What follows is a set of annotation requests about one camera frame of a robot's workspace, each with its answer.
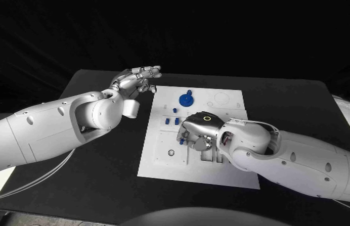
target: robotic arm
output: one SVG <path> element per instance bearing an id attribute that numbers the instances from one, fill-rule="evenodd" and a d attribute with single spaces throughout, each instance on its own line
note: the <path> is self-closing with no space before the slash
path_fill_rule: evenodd
<path id="1" fill-rule="evenodd" d="M 143 91 L 156 92 L 148 78 L 159 66 L 123 70 L 109 88 L 31 106 L 0 120 L 0 171 L 56 157 L 118 126 L 122 115 L 135 118 Z"/>
<path id="2" fill-rule="evenodd" d="M 267 132 L 257 123 L 263 122 L 234 118 L 224 123 L 214 114 L 198 112 L 182 121 L 177 141 L 197 151 L 214 145 L 237 169 L 293 191 L 350 201 L 350 152 L 270 125 L 273 131 Z M 187 140 L 190 133 L 198 137 L 195 141 Z"/>

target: white cylinder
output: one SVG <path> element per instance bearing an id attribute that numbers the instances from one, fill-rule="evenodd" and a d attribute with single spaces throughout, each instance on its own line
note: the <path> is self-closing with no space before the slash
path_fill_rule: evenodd
<path id="1" fill-rule="evenodd" d="M 139 103 L 135 100 L 123 100 L 122 115 L 128 118 L 136 118 Z"/>

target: blue knob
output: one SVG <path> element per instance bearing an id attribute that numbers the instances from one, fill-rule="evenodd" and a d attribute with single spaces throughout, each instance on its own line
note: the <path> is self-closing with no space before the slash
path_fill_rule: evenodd
<path id="1" fill-rule="evenodd" d="M 184 106 L 184 107 L 191 106 L 192 97 L 191 97 L 191 91 L 190 90 L 187 90 L 187 93 L 179 96 L 178 102 L 179 102 L 179 105 Z"/>

